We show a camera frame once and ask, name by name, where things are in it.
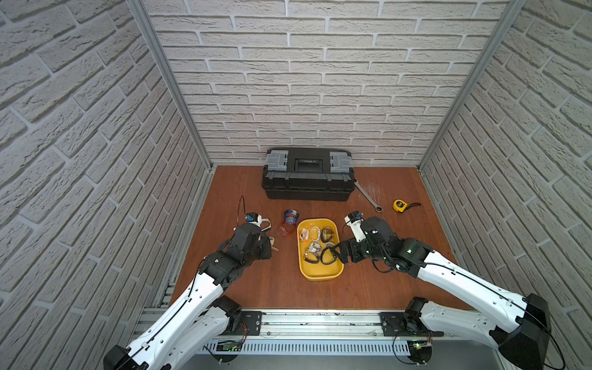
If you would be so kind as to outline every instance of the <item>aluminum frame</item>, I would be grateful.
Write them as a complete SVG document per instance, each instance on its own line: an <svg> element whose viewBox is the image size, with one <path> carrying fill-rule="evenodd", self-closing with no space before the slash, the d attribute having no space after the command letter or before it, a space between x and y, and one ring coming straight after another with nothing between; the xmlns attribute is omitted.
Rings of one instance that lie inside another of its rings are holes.
<svg viewBox="0 0 592 370"><path fill-rule="evenodd" d="M179 274L181 273L181 267L185 262L187 250L191 243L191 238L197 227L197 221L200 219L201 210L204 208L205 199L207 198L210 185L214 179L215 167L212 171L208 172L204 170L199 178L200 184L195 191L193 204L187 213L187 218L181 229L181 234L177 239L177 243L173 250L173 255L170 258L169 264L166 267L165 273L162 275L162 279L159 282L158 289L152 300L152 307L160 307L162 304L163 296L171 282L176 282Z"/></svg>
<svg viewBox="0 0 592 370"><path fill-rule="evenodd" d="M146 45L148 45L148 49L150 49L150 52L152 52L156 66L162 74L162 79L165 81L166 87L169 88L170 95L173 98L177 109L179 110L179 114L185 123L185 127L189 132L189 136L191 136L191 140L195 144L197 152L200 154L201 161L204 162L206 171L210 172L212 171L212 161L210 160L204 143L201 140L200 134L197 131L195 122L193 121L193 117L189 111L189 107L187 107L187 102L185 102L185 98L181 92L179 83L177 82L177 78L175 78L173 69L171 68L169 60L165 55L165 50L160 43L158 34L156 33L156 29L150 20L148 10L146 10L146 6L142 0L127 0L127 3L130 6L131 13L134 15L134 19L138 23L138 27L140 28L142 36L144 36Z"/></svg>
<svg viewBox="0 0 592 370"><path fill-rule="evenodd" d="M142 334L167 308L145 308L138 319L135 334ZM243 308L244 311L261 311L261 331L250 339L277 340L384 340L381 312L405 310L309 310L290 308ZM222 336L215 339L240 339L239 336ZM401 340L427 339L427 336L400 336ZM446 333L434 340L466 340Z"/></svg>
<svg viewBox="0 0 592 370"><path fill-rule="evenodd" d="M481 50L481 53L469 71L465 82L463 82L460 90L454 97L452 104L450 107L448 107L446 114L442 118L442 123L438 127L438 130L434 134L432 141L428 145L426 152L419 162L419 165L417 166L419 173L422 173L425 170L429 160L434 155L436 148L438 145L440 145L440 141L442 141L442 138L444 138L444 134L448 132L448 127L450 127L452 124L452 120L454 120L458 114L458 111L461 109L462 105L465 103L466 99L469 97L473 91L473 88L479 81L479 78L483 72L485 72L485 68L487 68L489 65L489 62L493 58L501 42L504 40L504 38L506 38L508 31L510 31L510 27L512 24L514 24L514 21L526 4L526 1L527 0L510 0L506 6L504 13L501 15L500 21L497 23L496 28L493 30L493 33Z"/></svg>

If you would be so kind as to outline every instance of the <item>cable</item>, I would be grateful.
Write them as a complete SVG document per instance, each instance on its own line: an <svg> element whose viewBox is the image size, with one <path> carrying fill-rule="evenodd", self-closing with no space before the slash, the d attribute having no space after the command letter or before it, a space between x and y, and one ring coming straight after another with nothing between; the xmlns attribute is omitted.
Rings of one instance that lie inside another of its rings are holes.
<svg viewBox="0 0 592 370"><path fill-rule="evenodd" d="M395 340L397 339L397 337L399 336L399 334L401 334L401 332L397 332L397 334L395 334L395 337L392 339L392 354L395 355L395 358L397 360L399 360L399 362L404 363L405 365L417 365L417 362L404 362L403 360L401 360L399 358L399 356L397 356L397 353L395 352Z"/></svg>
<svg viewBox="0 0 592 370"><path fill-rule="evenodd" d="M243 215L247 216L247 211L245 210L245 207L244 207L244 195L241 195L239 198L239 206L236 210L236 227L239 226L240 201L243 201Z"/></svg>
<svg viewBox="0 0 592 370"><path fill-rule="evenodd" d="M206 349L206 350L207 350L207 351L210 353L210 355L212 355L212 357L213 357L214 359L216 359L216 360L217 360L216 356L214 356L214 354L212 353L212 351L210 351L210 349L209 349L209 348L207 348L206 346L204 346L204 348L205 348L205 349Z"/></svg>
<svg viewBox="0 0 592 370"><path fill-rule="evenodd" d="M421 205L421 203L415 202L415 203L407 204L407 206L405 207L405 210L407 211L409 208L417 207L418 205Z"/></svg>
<svg viewBox="0 0 592 370"><path fill-rule="evenodd" d="M376 263L374 262L374 260L372 260L372 266L374 266L376 271L380 272L381 274L386 274L386 273L391 272L392 270L395 269L394 267L391 267L390 269L388 269L386 271L379 270L378 267L376 266Z"/></svg>
<svg viewBox="0 0 592 370"><path fill-rule="evenodd" d="M119 365L119 367L116 370L119 370L121 368L123 368L123 365L127 364L127 362L131 359L134 358L134 356L136 356L138 353L140 353L140 351L143 349L144 347L140 347L133 355L130 356L130 358L128 358L127 360L125 360L121 365Z"/></svg>
<svg viewBox="0 0 592 370"><path fill-rule="evenodd" d="M341 228L341 235L345 235L345 227L348 225L348 223L345 223L345 225L343 225L343 227Z"/></svg>
<svg viewBox="0 0 592 370"><path fill-rule="evenodd" d="M243 338L240 341L240 347L243 347L243 344L247 341L247 333L249 332L247 329L247 324L244 323L244 321L241 321L240 324L244 327L244 335Z"/></svg>
<svg viewBox="0 0 592 370"><path fill-rule="evenodd" d="M454 272L455 274L458 274L458 275L460 275L460 276L463 276L464 278L467 278L467 279L469 279L469 280L471 280L471 281L473 281L473 282L476 282L477 284L479 284L480 286L484 287L485 289L487 289L487 290L489 290L489 291L491 291L491 292L495 293L495 295L497 295L498 297L500 297L500 298L502 298L502 299L504 299L504 300L506 300L506 301L510 302L510 304L512 303L512 301L510 301L510 299L508 299L508 298L504 297L504 296L503 296L503 295L501 295L499 292L496 292L495 290L493 290L493 289L491 289L490 287L486 286L486 285L485 285L485 284L483 284L482 282L480 282L480 281L477 281L476 279L473 279L473 278L471 278L470 276L468 276L468 275L465 275L465 274L463 274L463 273L462 273L462 272L460 272L460 271L454 270L453 268L450 268L450 267L448 267L448 266L441 265L441 264L439 264L439 263L433 263L433 262L423 262L423 263L418 263L418 264L411 265L411 266L407 267L407 269L406 269L406 271L405 271L405 272L409 271L409 269L410 269L410 268L412 268L412 267L416 267L416 266L419 266L419 267L425 267L426 265L440 266L440 267L442 267L442 268L445 268L445 269L447 269L447 270L450 270L450 271ZM546 325L544 325L542 322L540 322L540 320L539 320L538 318L536 318L536 317L535 317L533 314L531 314L530 312L526 311L524 308L520 307L520 306L519 306L519 305L517 305L517 304L515 304L515 306L516 306L516 307L518 307L519 309L521 309L522 311L524 311L524 313L526 313L526 314L530 315L530 316L531 316L533 319L535 319L535 320L536 320L536 322L537 322L537 323L539 323L539 325L540 325L540 326L541 326L541 327L544 329L545 333L547 333L547 334L549 335L549 337L551 337L551 340L553 341L553 345L554 345L554 346L555 346L555 348L557 349L557 352L559 352L559 357L561 357L561 362L562 362L562 364L563 364L563 365L562 365L560 368L554 368L553 366L547 365L546 363L543 363L543 364L544 364L545 366L547 366L548 368L550 368L550 369L553 369L553 370L564 370L564 369L565 369L565 366L566 366L566 364L565 364L565 358L564 358L564 356L563 356L563 352L561 352L561 349L560 349L560 348L559 348L559 346L557 345L557 341L556 341L556 340L555 340L555 338L553 337L553 334L551 334L551 331L550 331L550 330L547 328L547 326L546 326Z"/></svg>

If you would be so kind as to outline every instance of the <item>wooden floor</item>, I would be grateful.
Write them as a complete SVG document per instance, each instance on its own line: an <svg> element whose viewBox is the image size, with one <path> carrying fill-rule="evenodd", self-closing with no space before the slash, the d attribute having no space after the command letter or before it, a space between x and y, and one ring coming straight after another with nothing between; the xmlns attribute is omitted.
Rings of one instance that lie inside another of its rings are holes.
<svg viewBox="0 0 592 370"><path fill-rule="evenodd" d="M259 260L248 267L226 295L248 308L355 308L399 309L409 301L425 297L439 304L468 308L462 301L440 288L396 271L381 274L370 260L350 263L341 276L331 281L311 282L298 268L297 237L278 232L284 211L293 208L300 213L299 222L307 218L326 217L337 224L339 239L353 237L349 228L341 234L343 218L352 211L365 218L379 216L389 222L401 238L421 240L445 257L454 260L452 252L426 190L415 168L356 168L356 178L384 211L377 213L359 190L346 202L270 200L261 187L262 167L218 167L210 192L201 211L185 263L176 283L173 299L191 282L199 262L231 238L236 226L237 204L241 195L246 211L257 212L272 222L269 236L275 238L279 251L270 260ZM403 214L392 209L395 199L420 202Z"/></svg>

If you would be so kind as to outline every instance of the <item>metal corner post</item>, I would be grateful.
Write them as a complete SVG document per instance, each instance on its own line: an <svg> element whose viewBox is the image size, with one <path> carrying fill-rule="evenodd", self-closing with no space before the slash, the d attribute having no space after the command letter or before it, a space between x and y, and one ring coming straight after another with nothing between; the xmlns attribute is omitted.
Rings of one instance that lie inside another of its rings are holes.
<svg viewBox="0 0 592 370"><path fill-rule="evenodd" d="M162 47L154 25L150 20L148 10L146 10L142 0L127 0L127 3L130 6L131 13L134 15L134 19L138 23L138 27L140 27L140 31L142 36L144 36L148 49L152 52L156 66L160 69L162 79L165 81L166 87L169 89L170 95L179 110L179 114L185 123L185 127L189 131L191 140L194 142L202 162L204 162L206 170L212 171L212 161L210 161L208 152L206 151L204 143L201 141L200 134L195 127L195 123L193 122L193 118L189 112L181 88L179 87L179 83L175 78L169 60L165 55L165 50Z"/></svg>
<svg viewBox="0 0 592 370"><path fill-rule="evenodd" d="M426 152L424 153L422 160L418 165L418 170L422 173L428 164L430 158L433 156L434 152L436 151L437 146L442 141L444 134L448 131L448 127L452 124L452 120L458 114L458 111L461 109L462 105L465 103L465 100L471 94L473 88L479 81L481 74L487 68L491 58L497 51L497 48L500 46L501 42L504 40L508 31L510 31L510 27L514 24L516 17L522 10L523 6L526 4L527 0L510 0L506 9L504 10L504 14L502 14L500 21L497 23L496 28L493 30L491 37L487 40L485 46L481 50L481 54L477 57L475 64L469 71L468 76L465 79L465 82L462 84L458 94L452 101L452 104L448 108L446 114L442 118L442 123L438 130L434 134L430 145L428 146Z"/></svg>

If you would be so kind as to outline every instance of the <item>toolbox handle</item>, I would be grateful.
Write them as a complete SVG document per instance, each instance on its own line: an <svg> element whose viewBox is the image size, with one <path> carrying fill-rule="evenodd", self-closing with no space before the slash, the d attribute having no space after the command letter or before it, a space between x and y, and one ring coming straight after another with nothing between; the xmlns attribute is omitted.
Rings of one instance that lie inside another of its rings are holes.
<svg viewBox="0 0 592 370"><path fill-rule="evenodd" d="M322 159L309 159L309 158L296 158L294 162L295 171L323 171L323 160Z"/></svg>

